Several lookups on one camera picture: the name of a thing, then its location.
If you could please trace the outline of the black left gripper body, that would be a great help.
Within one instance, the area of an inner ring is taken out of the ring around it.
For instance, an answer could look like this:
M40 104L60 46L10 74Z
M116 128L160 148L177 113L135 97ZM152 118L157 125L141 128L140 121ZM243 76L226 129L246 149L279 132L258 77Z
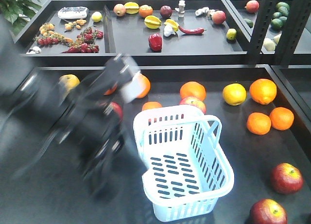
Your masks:
M70 92L59 82L61 104L67 106L58 121L62 137L73 134L82 139L79 167L91 185L106 184L113 155L124 144L118 115L106 110L114 95L104 95L109 89L104 82L104 71L91 73Z

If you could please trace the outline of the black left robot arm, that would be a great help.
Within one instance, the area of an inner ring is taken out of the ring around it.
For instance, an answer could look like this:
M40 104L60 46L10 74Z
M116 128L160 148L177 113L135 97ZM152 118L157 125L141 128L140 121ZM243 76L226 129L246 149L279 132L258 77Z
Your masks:
M102 187L111 172L114 155L124 145L122 117L105 92L122 88L130 80L122 72L123 55L110 59L103 68L88 74L78 85L68 88L63 75L46 74L20 55L9 22L0 20L0 94L11 102L9 114L28 111L40 124L48 126L41 149L19 167L13 178L28 172L44 155L53 140L59 143L73 137L78 169L84 180Z

